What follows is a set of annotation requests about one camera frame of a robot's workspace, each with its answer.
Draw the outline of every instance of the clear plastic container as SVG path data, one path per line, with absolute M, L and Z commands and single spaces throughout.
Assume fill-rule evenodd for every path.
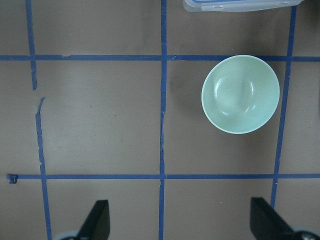
M 188 12 L 247 12 L 295 6 L 303 0 L 183 0 Z

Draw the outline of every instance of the bowl rim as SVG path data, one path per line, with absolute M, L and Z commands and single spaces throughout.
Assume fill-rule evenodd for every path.
M 260 61 L 261 63 L 263 63 L 267 68 L 269 68 L 269 70 L 271 70 L 271 73 L 273 74 L 274 76 L 274 80 L 277 82 L 276 84 L 276 91 L 277 91 L 277 101 L 275 102 L 273 108 L 272 108 L 272 111 L 270 113 L 270 115 L 265 119 L 264 122 L 262 122 L 261 124 L 259 124 L 257 127 L 255 128 L 252 128 L 248 131 L 229 131 L 227 129 L 224 129 L 220 126 L 218 126 L 217 124 L 215 124 L 211 119 L 210 117 L 208 116 L 207 114 L 207 111 L 206 111 L 206 108 L 205 108 L 205 105 L 204 105 L 204 89 L 205 89 L 205 86 L 207 84 L 207 81 L 209 79 L 209 76 L 211 76 L 211 74 L 215 71 L 216 68 L 218 68 L 220 65 L 224 64 L 225 62 L 231 60 L 231 59 L 235 59 L 235 58 L 251 58 L 251 59 L 255 59 L 257 61 Z M 217 65 L 215 65 L 211 71 L 208 73 L 208 75 L 206 76 L 205 80 L 204 80 L 204 83 L 203 83 L 203 86 L 202 86 L 202 91 L 201 91 L 201 103 L 202 103 L 202 109 L 205 113 L 205 116 L 207 117 L 207 119 L 215 126 L 217 127 L 218 129 L 226 132 L 226 133 L 230 133 L 230 134 L 247 134 L 247 133 L 251 133 L 259 128 L 261 128 L 263 125 L 265 125 L 270 119 L 271 117 L 274 115 L 275 111 L 277 110 L 277 107 L 278 107 L 278 104 L 279 104 L 279 100 L 280 100 L 280 84 L 279 84 L 279 79 L 275 73 L 275 71 L 272 69 L 272 67 L 266 63 L 265 61 L 263 61 L 262 59 L 256 57 L 256 56 L 252 56 L 252 55 L 234 55 L 234 56 L 230 56 L 224 60 L 222 60 L 221 62 L 219 62 Z

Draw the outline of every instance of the plastic container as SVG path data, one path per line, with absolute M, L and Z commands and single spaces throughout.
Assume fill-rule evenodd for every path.
M 303 0 L 183 0 L 188 12 L 248 12 L 295 6 Z
M 236 55 L 210 71 L 202 87 L 201 102 L 206 117 L 218 129 L 246 134 L 272 117 L 279 97 L 278 78 L 265 61 Z

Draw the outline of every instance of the light green bowl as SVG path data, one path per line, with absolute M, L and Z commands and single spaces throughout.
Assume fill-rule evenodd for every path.
M 210 71 L 202 87 L 201 101 L 206 117 L 218 129 L 245 134 L 272 117 L 279 96 L 278 78 L 266 62 L 237 55 Z

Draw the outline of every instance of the grid square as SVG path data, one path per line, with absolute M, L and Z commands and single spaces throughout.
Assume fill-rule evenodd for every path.
M 275 210 L 290 226 L 306 227 L 320 234 L 319 198 L 319 178 L 280 179 Z
M 270 199 L 271 179 L 167 180 L 166 240 L 253 240 L 250 198 Z
M 294 56 L 320 56 L 320 1 L 306 0 L 297 7 Z
M 39 100 L 32 91 L 30 63 L 0 61 L 0 69 L 0 175 L 39 174 Z
M 47 174 L 158 174 L 161 63 L 39 61 Z
M 29 55 L 24 0 L 0 0 L 0 55 Z
M 251 12 L 187 12 L 167 1 L 169 54 L 286 55 L 289 7 Z
M 281 96 L 274 116 L 247 134 L 225 133 L 206 118 L 204 79 L 217 62 L 168 63 L 164 157 L 167 174 L 271 174 L 274 172 Z M 283 88 L 285 63 L 269 62 Z
M 158 0 L 32 0 L 37 54 L 161 53 Z
M 319 82 L 320 63 L 292 63 L 280 173 L 320 172 Z
M 52 235 L 79 230 L 97 200 L 109 201 L 109 240 L 157 240 L 159 180 L 49 180 Z
M 46 239 L 41 181 L 0 179 L 0 239 Z

